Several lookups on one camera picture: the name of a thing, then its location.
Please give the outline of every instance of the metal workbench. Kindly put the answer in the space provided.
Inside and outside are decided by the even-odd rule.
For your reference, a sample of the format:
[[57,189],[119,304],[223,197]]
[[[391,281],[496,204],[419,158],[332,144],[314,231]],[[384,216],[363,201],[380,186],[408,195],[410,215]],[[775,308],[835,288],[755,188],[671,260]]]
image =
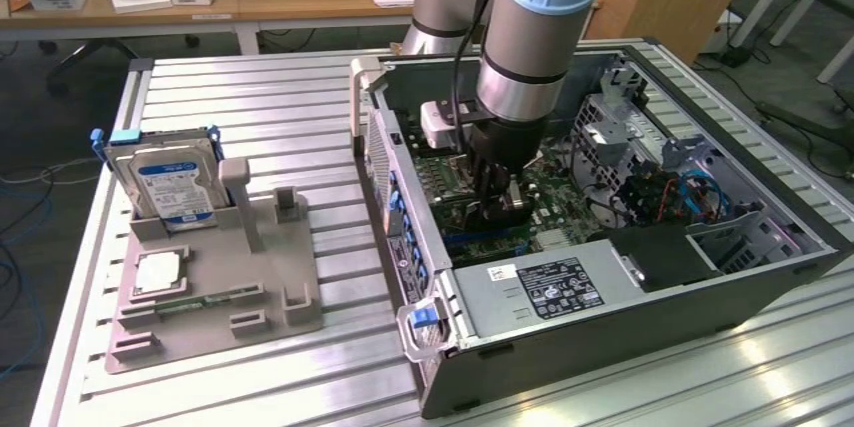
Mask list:
[[[634,47],[830,223],[854,208],[659,46]],[[611,45],[607,41],[598,45]],[[116,128],[215,123],[249,158],[249,192],[296,185],[311,204],[324,328],[119,375],[104,371],[129,202],[101,175],[33,425],[781,425],[854,419],[854,263],[737,329],[471,412],[424,421],[358,185],[348,138],[350,51],[156,61],[131,72]],[[675,135],[690,124],[655,91]]]

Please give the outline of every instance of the circuit board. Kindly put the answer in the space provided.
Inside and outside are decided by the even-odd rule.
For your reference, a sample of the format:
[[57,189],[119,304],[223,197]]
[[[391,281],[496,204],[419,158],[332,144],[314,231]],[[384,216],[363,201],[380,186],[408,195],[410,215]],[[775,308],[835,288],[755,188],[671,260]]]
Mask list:
[[524,170],[524,182],[531,184],[535,199],[530,221],[488,232],[463,229],[466,208],[475,201],[466,156],[423,158],[414,153],[415,170],[455,267],[582,244],[603,230],[570,178],[560,153],[546,147],[551,143],[551,139],[544,140],[540,155]]

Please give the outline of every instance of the robotic arm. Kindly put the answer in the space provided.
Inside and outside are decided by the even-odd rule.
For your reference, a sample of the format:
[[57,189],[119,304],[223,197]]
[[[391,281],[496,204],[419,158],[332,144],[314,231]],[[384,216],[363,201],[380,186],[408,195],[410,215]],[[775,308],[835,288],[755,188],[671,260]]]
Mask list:
[[[460,121],[471,124],[466,153],[472,188],[480,199],[467,215],[467,229],[519,225],[531,215],[523,168],[536,156],[546,117],[555,108],[592,2],[492,1],[476,101],[475,105],[464,106],[467,115]],[[410,49],[414,30],[434,38],[428,51],[447,51],[459,46],[460,31],[464,32],[472,22],[466,12],[471,12],[476,4],[478,0],[416,0],[414,29],[407,36]],[[432,116],[432,112],[426,104],[422,125],[431,122],[431,117],[447,118]],[[426,129],[428,137],[428,130],[439,132],[439,129]],[[431,145],[447,146],[451,133],[452,129],[446,128],[444,137],[434,136]]]

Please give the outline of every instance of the wooden desk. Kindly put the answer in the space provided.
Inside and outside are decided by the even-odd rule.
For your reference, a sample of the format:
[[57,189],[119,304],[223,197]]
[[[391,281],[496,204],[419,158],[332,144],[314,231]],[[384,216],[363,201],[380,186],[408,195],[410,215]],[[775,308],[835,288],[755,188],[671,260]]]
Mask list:
[[383,9],[371,0],[215,0],[131,14],[116,14],[111,0],[87,0],[76,12],[9,12],[0,0],[0,40],[233,32],[241,53],[255,55],[262,30],[407,24],[410,16],[411,9]]

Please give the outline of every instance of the gray floor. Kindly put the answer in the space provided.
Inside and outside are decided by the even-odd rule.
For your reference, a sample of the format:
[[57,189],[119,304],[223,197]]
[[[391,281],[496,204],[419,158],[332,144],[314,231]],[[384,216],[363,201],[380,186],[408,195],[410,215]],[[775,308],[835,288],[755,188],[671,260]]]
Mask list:
[[[734,8],[747,12],[755,1],[735,0]],[[785,3],[787,0],[778,0],[778,6]],[[399,41],[403,33],[404,28],[396,27],[318,31],[304,50],[380,47],[390,41]],[[754,98],[778,103],[827,123],[838,123],[842,116],[831,112],[835,102],[833,91],[818,84],[814,77],[853,34],[854,20],[817,4],[781,48],[770,48],[766,42],[759,42],[771,56],[771,65],[751,61],[738,69],[727,69],[727,72]],[[284,37],[270,37],[267,52],[282,52],[299,46],[307,35],[307,31],[295,31]],[[131,39],[128,44],[140,55],[153,58],[239,53],[236,40],[227,34],[203,35],[201,46],[196,49],[187,48],[179,36]],[[60,42],[59,54],[45,56],[35,43],[21,43],[15,56],[0,61],[0,171],[27,165],[52,165],[88,156],[89,130],[112,125],[125,71],[125,61],[115,52],[99,52],[68,73],[65,80],[71,94],[67,98],[51,98],[43,88],[44,74],[60,55],[68,54],[77,45],[79,42]],[[8,48],[8,45],[0,45],[0,52]],[[711,59],[701,59],[701,62],[717,66]],[[731,82],[719,73],[706,72],[703,76],[735,105],[755,115],[751,103]],[[845,67],[835,82],[843,86],[843,80],[847,87],[854,88],[854,65]],[[789,127],[770,125],[769,130],[803,155],[803,139]],[[817,145],[821,152],[815,161],[829,170],[841,170],[845,155],[821,141]],[[95,166],[89,165],[63,172],[57,178],[81,177],[93,169]],[[831,182],[849,198],[854,198],[850,184]],[[93,183],[57,186],[52,193],[55,208],[51,220],[24,242],[12,246],[41,304],[47,345],[61,310],[93,187]],[[41,186],[31,185],[28,188],[36,191]],[[0,195],[0,224],[5,225],[27,206],[27,201]],[[0,290],[0,306],[7,305],[9,298],[9,288]],[[27,351],[36,333],[32,319],[33,312],[25,298],[21,298],[11,316],[0,324],[0,365],[13,363]],[[25,370],[0,379],[0,426],[25,425],[28,422],[41,379],[39,364],[47,361],[47,350],[39,351]]]

